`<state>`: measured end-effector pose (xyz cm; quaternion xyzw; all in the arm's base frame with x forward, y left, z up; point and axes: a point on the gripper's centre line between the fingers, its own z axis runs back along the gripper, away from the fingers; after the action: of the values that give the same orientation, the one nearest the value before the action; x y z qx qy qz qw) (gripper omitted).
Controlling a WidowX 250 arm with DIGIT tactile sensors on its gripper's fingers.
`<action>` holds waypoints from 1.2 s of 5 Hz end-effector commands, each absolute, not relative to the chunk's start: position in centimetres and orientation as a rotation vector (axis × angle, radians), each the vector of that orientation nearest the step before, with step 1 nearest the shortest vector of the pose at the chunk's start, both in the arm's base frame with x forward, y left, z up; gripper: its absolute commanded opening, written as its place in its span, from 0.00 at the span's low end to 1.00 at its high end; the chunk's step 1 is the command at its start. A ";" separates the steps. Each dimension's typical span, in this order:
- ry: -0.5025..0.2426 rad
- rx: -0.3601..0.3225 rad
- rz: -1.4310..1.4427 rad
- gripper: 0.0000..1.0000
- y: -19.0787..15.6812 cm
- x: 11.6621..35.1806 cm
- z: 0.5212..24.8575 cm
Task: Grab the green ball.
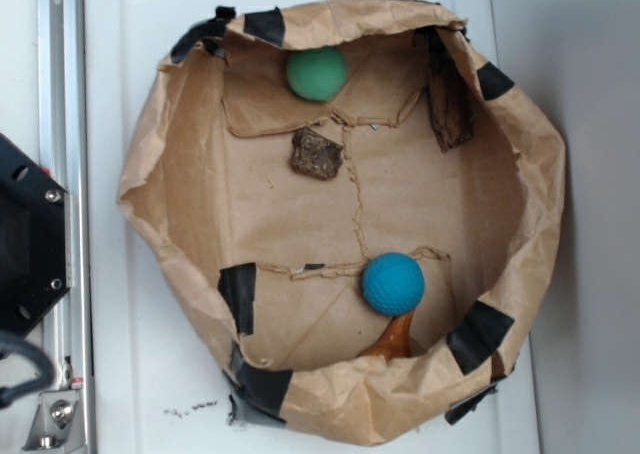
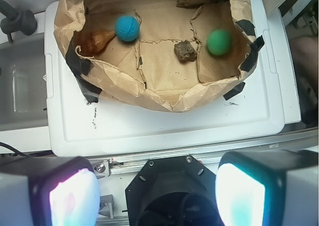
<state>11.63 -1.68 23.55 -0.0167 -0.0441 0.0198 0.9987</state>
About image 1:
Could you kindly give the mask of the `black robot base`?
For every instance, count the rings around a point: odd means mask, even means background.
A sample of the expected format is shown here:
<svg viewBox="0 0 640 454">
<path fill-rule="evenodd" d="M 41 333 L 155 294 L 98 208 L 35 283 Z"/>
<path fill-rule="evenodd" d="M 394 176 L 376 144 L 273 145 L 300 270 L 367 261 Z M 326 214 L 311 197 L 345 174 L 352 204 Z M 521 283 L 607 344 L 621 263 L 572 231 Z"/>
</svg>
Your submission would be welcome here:
<svg viewBox="0 0 640 454">
<path fill-rule="evenodd" d="M 1 329 L 26 338 L 69 290 L 66 190 L 1 137 Z"/>
</svg>

